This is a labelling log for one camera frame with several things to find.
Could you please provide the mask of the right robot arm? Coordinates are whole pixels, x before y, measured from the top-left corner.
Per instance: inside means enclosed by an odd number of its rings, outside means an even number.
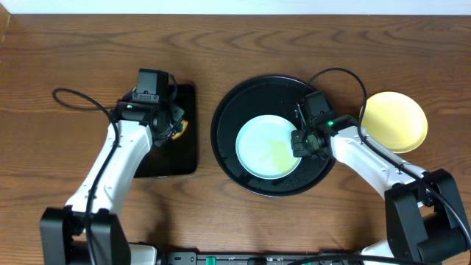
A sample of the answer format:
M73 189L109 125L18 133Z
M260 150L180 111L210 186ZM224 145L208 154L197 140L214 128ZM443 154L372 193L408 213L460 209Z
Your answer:
M296 158L338 161L359 174L382 196L386 239L364 248L362 255L440 264L470 250L470 225L453 176L428 172L401 159L368 136L352 116L336 117L321 92L297 102L301 130L291 134Z

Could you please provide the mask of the yellow green scrub sponge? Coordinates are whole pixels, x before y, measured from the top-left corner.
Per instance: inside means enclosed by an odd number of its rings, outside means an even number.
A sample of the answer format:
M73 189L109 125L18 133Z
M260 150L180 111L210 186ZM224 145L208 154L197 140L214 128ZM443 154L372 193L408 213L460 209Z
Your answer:
M182 120L179 123L179 125L176 127L176 131L175 133L172 134L171 139L172 140L178 139L180 136L183 135L187 127L188 127L188 122L186 120Z

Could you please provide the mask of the light blue plate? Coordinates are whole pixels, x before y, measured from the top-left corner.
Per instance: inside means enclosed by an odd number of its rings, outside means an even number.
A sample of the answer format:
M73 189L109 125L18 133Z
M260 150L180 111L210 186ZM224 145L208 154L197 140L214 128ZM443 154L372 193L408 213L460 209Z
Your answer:
M235 153L250 174L276 180L291 174L301 159L293 155L291 133L296 127L287 119L262 115L250 119L239 130Z

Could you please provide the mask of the black round tray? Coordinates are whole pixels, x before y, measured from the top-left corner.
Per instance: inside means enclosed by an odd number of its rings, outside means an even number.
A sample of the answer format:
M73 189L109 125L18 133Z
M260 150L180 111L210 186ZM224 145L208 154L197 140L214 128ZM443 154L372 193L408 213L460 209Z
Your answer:
M236 155L239 130L256 116L280 116L301 129L297 102L304 87L303 81L293 77L261 76L235 86L223 98L213 115L210 140L219 166L232 181L256 194L287 197L313 188L329 174L336 162L334 158L307 157L287 176L265 180L250 174Z

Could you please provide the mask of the black rectangular tray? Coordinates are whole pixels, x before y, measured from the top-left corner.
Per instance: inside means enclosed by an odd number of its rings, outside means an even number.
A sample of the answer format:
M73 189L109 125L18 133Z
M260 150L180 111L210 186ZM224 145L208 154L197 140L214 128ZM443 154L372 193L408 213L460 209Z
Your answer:
M136 170L135 178L170 177L193 174L198 163L198 129L196 111L196 87L193 83L178 85L175 99L185 111L187 122L184 132L169 139L162 146L152 146Z

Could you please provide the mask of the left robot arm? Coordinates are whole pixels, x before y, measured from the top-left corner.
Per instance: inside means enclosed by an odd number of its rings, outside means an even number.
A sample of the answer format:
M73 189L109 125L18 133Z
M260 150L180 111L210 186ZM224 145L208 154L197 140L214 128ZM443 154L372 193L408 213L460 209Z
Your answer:
M47 208L40 219L45 264L158 264L157 247L128 242L119 217L141 161L185 129L177 90L172 74L142 68L115 107L84 97L110 125L82 185L63 208Z

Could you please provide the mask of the yellow plate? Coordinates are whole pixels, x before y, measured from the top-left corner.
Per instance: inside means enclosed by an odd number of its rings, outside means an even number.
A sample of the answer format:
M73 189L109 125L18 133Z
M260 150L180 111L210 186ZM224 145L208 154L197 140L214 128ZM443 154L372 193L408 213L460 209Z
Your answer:
M368 98L362 127L393 153L416 149L428 134L425 112L411 97L381 92Z

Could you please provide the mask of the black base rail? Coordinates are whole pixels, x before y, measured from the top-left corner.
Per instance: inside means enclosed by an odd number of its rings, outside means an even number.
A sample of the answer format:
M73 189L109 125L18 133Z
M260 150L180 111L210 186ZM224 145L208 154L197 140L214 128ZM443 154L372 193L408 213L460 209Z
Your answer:
M340 252L321 252L313 255L263 254L263 253L196 253L161 252L157 265L286 265L292 262L323 255L340 255Z

